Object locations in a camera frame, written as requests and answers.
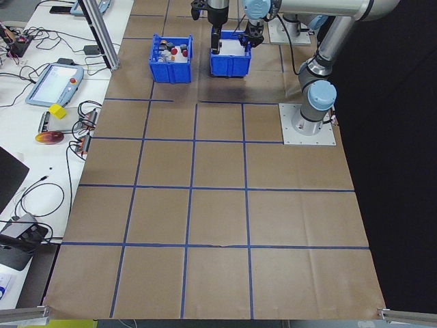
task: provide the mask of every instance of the yellow sponge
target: yellow sponge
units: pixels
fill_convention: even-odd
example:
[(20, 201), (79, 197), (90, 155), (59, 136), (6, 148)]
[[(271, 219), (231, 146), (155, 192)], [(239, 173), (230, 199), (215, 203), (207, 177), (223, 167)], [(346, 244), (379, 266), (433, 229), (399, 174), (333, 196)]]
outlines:
[(55, 116), (56, 118), (62, 119), (65, 115), (67, 115), (66, 110), (58, 104), (53, 104), (48, 108), (48, 111)]

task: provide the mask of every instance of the black device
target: black device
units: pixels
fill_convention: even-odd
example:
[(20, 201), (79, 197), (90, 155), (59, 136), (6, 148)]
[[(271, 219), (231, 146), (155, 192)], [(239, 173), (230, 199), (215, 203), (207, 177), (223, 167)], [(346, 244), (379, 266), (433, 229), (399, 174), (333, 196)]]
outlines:
[(64, 6), (64, 5), (54, 5), (50, 8), (51, 14), (67, 14), (70, 15), (70, 10), (72, 7)]
[(26, 179), (29, 168), (0, 147), (0, 213)]

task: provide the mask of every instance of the black background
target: black background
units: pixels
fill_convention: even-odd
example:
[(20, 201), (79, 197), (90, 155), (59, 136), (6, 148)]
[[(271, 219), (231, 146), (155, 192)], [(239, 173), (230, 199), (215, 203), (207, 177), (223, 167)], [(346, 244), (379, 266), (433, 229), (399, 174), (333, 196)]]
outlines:
[(358, 24), (330, 80), (387, 308), (437, 313), (437, 1)]

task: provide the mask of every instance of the power adapter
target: power adapter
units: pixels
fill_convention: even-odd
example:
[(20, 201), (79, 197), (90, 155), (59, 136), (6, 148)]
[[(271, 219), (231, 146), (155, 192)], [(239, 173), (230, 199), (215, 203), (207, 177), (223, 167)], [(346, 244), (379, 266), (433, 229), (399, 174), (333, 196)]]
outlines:
[(83, 52), (86, 55), (99, 55), (100, 54), (100, 49), (99, 49), (98, 46), (88, 45), (88, 46), (84, 46), (83, 47)]

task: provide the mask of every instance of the metal frame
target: metal frame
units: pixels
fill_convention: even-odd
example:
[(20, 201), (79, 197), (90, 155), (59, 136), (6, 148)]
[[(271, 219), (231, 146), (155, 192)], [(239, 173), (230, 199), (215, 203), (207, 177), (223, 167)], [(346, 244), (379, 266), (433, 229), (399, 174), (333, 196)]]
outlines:
[(98, 8), (96, 0), (78, 0), (82, 8), (83, 15), (87, 19), (89, 28), (96, 39), (103, 60), (111, 71), (119, 68), (120, 60), (117, 57), (117, 52), (114, 49), (108, 29), (104, 24), (102, 13)]
[(378, 314), (388, 323), (394, 321), (437, 327), (437, 314), (393, 311), (390, 309), (378, 309)]
[(0, 324), (16, 323), (17, 321), (48, 319), (48, 306), (26, 307), (24, 309), (0, 310)]

